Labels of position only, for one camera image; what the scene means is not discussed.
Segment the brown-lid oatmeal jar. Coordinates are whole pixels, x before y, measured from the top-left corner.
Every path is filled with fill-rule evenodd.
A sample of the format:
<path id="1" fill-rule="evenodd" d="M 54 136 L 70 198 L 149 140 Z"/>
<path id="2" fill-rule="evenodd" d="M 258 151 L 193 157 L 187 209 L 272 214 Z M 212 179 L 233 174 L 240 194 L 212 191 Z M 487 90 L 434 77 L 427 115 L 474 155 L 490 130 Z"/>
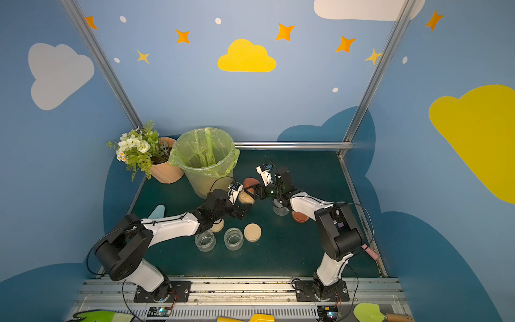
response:
<path id="1" fill-rule="evenodd" d="M 272 209 L 275 214 L 279 216 L 286 216 L 290 212 L 290 210 L 286 206 L 282 205 L 277 199 L 272 201 Z"/>
<path id="2" fill-rule="evenodd" d="M 258 181 L 257 179 L 254 179 L 254 178 L 246 178 L 245 179 L 244 189 L 238 196 L 240 203 L 242 203 L 244 205 L 254 204 L 255 199 L 248 192 L 245 191 L 245 188 L 250 188 L 251 186 L 258 185 L 258 184 L 260 184 L 260 181 Z"/>

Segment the beige jar lid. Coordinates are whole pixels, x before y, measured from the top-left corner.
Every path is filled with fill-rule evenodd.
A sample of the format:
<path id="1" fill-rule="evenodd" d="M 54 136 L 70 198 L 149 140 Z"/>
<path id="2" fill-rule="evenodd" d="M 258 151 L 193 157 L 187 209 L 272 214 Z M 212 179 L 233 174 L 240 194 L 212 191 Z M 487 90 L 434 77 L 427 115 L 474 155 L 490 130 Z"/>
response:
<path id="1" fill-rule="evenodd" d="M 262 229 L 258 224 L 248 224 L 244 229 L 244 237 L 249 242 L 256 242 L 262 236 Z"/>
<path id="2" fill-rule="evenodd" d="M 224 219 L 219 219 L 213 223 L 213 226 L 210 228 L 210 231 L 213 233 L 218 233 L 224 228 L 224 225 Z"/>

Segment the beige-lid oatmeal jar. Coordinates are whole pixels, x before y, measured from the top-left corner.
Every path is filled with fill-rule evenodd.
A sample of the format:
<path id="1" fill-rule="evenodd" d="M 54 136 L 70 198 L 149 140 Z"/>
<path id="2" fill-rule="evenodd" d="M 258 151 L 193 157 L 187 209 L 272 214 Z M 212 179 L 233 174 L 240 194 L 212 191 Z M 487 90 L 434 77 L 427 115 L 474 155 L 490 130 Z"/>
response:
<path id="1" fill-rule="evenodd" d="M 207 231 L 197 234 L 194 242 L 201 252 L 210 252 L 216 246 L 216 237 L 214 233 L 208 229 Z"/>
<path id="2" fill-rule="evenodd" d="M 225 246 L 230 251 L 239 250 L 244 244 L 244 235 L 238 228 L 230 228 L 224 234 Z"/>

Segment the brown jar lid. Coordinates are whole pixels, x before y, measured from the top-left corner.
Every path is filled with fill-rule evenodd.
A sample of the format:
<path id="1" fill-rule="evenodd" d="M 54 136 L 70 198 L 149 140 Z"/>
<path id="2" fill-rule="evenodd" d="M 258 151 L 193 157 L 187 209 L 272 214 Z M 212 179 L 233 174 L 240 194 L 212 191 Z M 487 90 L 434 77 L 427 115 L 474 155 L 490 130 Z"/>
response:
<path id="1" fill-rule="evenodd" d="M 310 220 L 310 217 L 307 215 L 296 211 L 292 212 L 292 218 L 300 224 L 306 223 L 308 220 Z"/>

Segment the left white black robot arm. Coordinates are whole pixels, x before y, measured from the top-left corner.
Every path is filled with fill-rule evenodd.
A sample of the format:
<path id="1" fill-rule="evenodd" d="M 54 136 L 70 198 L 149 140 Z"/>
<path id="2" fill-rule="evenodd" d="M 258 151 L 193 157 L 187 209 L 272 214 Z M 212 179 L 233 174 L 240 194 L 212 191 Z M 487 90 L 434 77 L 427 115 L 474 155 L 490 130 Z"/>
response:
<path id="1" fill-rule="evenodd" d="M 147 292 L 164 291 L 167 295 L 169 279 L 144 260 L 148 249 L 167 240 L 204 233 L 226 215 L 241 219 L 254 202 L 245 191 L 216 189 L 201 206 L 181 215 L 140 219 L 130 214 L 93 246 L 93 253 L 111 280 L 127 280 Z"/>

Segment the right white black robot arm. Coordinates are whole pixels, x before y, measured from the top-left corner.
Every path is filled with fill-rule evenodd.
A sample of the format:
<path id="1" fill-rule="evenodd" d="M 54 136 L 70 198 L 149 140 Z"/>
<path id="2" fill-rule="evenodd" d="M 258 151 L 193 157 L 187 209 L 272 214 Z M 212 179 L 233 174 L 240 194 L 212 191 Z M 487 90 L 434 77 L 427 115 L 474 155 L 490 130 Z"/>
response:
<path id="1" fill-rule="evenodd" d="M 349 205 L 323 201 L 296 189 L 286 168 L 273 170 L 272 165 L 263 164 L 256 167 L 256 172 L 263 182 L 251 186 L 253 198 L 272 198 L 277 208 L 303 214 L 316 222 L 325 253 L 314 282 L 320 291 L 336 287 L 348 260 L 366 241 Z"/>

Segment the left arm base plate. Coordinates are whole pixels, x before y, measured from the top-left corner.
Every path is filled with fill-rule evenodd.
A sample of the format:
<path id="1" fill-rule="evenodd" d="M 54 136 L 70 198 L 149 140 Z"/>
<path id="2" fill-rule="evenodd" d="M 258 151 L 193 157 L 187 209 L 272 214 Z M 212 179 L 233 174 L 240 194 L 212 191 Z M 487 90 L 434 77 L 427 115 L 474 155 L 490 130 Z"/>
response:
<path id="1" fill-rule="evenodd" d="M 146 291 L 137 286 L 134 303 L 186 303 L 192 283 L 188 280 L 164 281 L 156 290 Z"/>

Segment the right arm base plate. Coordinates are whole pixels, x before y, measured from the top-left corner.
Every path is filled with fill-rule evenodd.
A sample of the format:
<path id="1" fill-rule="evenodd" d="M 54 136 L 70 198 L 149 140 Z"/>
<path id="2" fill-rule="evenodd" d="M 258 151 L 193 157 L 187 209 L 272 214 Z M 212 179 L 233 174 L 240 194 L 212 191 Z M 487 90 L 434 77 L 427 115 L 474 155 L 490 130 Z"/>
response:
<path id="1" fill-rule="evenodd" d="M 299 280 L 292 282 L 298 302 L 349 302 L 350 295 L 345 281 L 339 280 L 325 286 L 318 280 Z"/>

